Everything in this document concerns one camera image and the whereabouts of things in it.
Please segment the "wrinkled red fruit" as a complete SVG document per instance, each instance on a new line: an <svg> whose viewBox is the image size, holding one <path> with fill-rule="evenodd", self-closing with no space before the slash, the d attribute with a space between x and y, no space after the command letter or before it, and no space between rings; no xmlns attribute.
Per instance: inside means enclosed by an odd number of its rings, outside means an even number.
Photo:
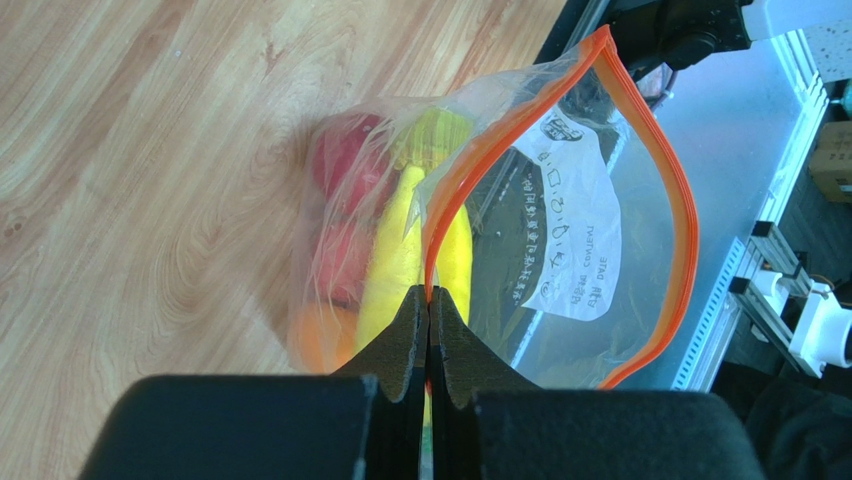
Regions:
<svg viewBox="0 0 852 480"><path fill-rule="evenodd" d="M320 234L314 248L314 285L323 300L357 304L363 295L373 247L369 228L336 222Z"/></svg>

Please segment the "red pomegranate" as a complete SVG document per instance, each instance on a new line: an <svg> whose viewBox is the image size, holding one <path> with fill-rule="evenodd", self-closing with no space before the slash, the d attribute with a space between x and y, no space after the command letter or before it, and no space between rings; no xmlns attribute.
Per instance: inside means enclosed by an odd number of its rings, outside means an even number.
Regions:
<svg viewBox="0 0 852 480"><path fill-rule="evenodd" d="M376 218L395 191L398 172L384 121L372 113L335 115L323 121L314 141L314 181L347 215Z"/></svg>

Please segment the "orange persimmon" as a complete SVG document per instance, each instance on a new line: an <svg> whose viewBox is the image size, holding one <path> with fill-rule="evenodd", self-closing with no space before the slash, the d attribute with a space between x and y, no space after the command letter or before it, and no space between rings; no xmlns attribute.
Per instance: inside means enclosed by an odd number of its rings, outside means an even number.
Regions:
<svg viewBox="0 0 852 480"><path fill-rule="evenodd" d="M286 340L289 353L300 369L331 373L354 355L357 314L319 302L301 307L291 319Z"/></svg>

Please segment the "yellow banana bunch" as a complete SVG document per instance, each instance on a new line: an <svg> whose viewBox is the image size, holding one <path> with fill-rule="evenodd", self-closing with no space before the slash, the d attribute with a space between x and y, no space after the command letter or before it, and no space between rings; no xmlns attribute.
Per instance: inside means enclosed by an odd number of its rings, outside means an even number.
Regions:
<svg viewBox="0 0 852 480"><path fill-rule="evenodd" d="M472 130L471 119L431 107L392 144L392 160L400 177L376 229L356 324L355 352L392 322L409 288L423 282L421 224L409 221L415 188L466 143ZM435 273L465 324L469 323L472 266L472 228L466 208L461 207L444 238Z"/></svg>

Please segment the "cardboard box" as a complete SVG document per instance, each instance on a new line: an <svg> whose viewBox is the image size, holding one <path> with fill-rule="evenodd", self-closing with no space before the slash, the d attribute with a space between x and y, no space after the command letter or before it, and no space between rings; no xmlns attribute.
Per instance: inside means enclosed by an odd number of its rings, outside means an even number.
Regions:
<svg viewBox="0 0 852 480"><path fill-rule="evenodd" d="M821 128L809 173L829 202L851 203L851 121L828 122Z"/></svg>

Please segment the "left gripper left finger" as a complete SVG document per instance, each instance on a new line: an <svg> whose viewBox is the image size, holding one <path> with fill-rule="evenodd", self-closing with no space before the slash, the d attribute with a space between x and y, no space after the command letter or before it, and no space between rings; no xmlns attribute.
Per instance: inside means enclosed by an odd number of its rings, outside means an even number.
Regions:
<svg viewBox="0 0 852 480"><path fill-rule="evenodd" d="M332 374L158 375L112 408L85 479L415 479L428 314L422 286Z"/></svg>

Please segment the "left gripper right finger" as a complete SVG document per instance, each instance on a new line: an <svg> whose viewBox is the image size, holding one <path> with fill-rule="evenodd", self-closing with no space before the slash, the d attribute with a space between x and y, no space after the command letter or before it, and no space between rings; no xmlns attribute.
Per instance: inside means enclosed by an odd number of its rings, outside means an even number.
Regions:
<svg viewBox="0 0 852 480"><path fill-rule="evenodd" d="M760 479L740 421L694 392L545 389L487 347L449 294L429 303L438 479Z"/></svg>

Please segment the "clear orange zip top bag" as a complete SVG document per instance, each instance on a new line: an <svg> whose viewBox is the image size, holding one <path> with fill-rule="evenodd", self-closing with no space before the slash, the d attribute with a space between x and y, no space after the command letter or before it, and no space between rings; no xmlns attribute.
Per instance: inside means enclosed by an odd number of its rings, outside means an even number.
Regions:
<svg viewBox="0 0 852 480"><path fill-rule="evenodd" d="M683 166L602 26L559 58L321 120L284 340L328 373L415 285L531 381L613 388L678 332L700 227Z"/></svg>

